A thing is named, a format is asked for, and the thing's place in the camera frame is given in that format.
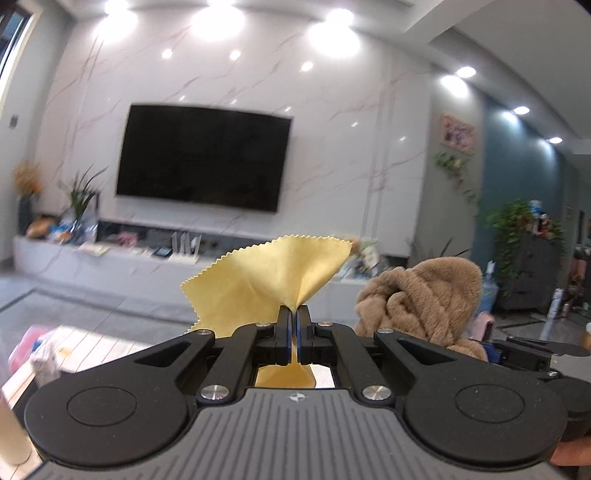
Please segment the person's left hand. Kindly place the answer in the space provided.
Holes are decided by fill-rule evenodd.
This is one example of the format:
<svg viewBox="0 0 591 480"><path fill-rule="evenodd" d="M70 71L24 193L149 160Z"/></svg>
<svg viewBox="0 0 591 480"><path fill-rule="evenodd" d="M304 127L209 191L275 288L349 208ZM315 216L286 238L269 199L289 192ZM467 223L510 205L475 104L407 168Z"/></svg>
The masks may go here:
<svg viewBox="0 0 591 480"><path fill-rule="evenodd" d="M591 438L584 437L569 442L561 442L557 445L550 463L555 466L591 465Z"/></svg>

